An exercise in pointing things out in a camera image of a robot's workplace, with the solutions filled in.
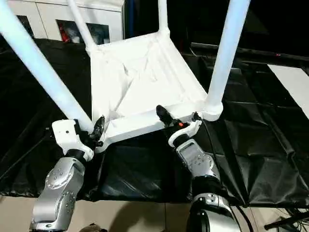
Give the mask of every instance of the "black tablecloth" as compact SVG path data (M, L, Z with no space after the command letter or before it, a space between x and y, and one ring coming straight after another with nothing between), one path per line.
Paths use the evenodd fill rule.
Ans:
M36 42L91 116L90 62L84 46ZM207 91L213 60L184 59ZM0 194L38 197L62 155L51 123L65 117L7 46L0 49L0 64ZM223 104L220 119L207 124L231 203L309 207L309 121L276 76L266 65L237 62ZM211 152L203 127L195 139ZM190 174L164 132L156 131L97 154L87 164L79 198L188 202Z

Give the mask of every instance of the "black cable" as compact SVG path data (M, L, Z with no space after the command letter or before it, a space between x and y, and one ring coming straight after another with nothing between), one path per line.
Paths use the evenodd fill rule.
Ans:
M204 125L204 127L206 129L206 132L207 132L207 135L208 135L208 138L209 138L209 142L211 144L211 149L212 149L214 161L215 161L217 167L220 168L219 163L218 163L218 159L217 159L217 153L216 153L216 151L214 149L214 145L213 145L213 142L212 142L212 139L211 139L211 134L210 134L210 132L208 130L208 126L207 126L207 124L205 123L205 121L201 117L199 117L199 118L203 122L203 125Z
M248 227L249 227L249 231L250 232L253 232L253 227L252 227L252 224L249 220L249 218L247 217L247 215L245 214L245 212L242 210L242 208L240 208L238 205L236 205L236 208L240 211L241 215L243 216L243 218L245 219Z

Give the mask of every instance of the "cabinet door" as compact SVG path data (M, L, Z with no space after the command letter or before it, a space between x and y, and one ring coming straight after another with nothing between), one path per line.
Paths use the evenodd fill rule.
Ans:
M28 29L29 33L33 33L33 36L38 39L47 38L36 3L9 0L8 4L13 13L22 21L24 27Z
M69 6L37 3L40 15L46 29L47 37L52 40L65 40L70 32L63 32L64 25L67 23L69 29L72 30L72 24L76 27L74 16L70 11ZM122 31L122 16L120 12L105 11L79 7L81 15L88 27L95 28L94 30L104 31L105 42L114 42L123 39Z

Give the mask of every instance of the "white chair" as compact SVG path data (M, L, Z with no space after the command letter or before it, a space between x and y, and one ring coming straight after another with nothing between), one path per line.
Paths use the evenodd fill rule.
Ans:
M91 59L92 121L104 115L104 147L160 130L156 115L164 106L188 121L197 111L216 120L222 111L206 111L207 93L169 37L167 3L158 1L159 31L123 41L96 45L74 0L68 0Z
M169 38L166 0L158 0L159 31L96 45L74 0L68 0L91 59L92 122L106 118L104 147L164 127L156 115L164 106L175 118L197 111L217 120L250 0L230 0L209 95ZM0 33L69 119L89 132L93 123L50 66L5 0L0 0Z

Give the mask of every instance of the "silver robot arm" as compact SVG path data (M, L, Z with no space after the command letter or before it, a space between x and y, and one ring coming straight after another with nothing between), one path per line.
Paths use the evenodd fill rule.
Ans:
M192 174L193 201L187 222L187 232L240 232L236 219L221 185L220 174L211 153L203 151L194 136L202 124L202 118L194 113L192 122L182 123L173 119L168 111L157 106L160 120L170 127L167 137L171 147Z
M102 146L98 140L103 127L103 117L97 121L90 136L80 131L75 120L60 120L52 124L56 142L65 157L46 177L44 190L33 208L30 231L68 230L76 196L84 182L84 165L93 158L95 147Z

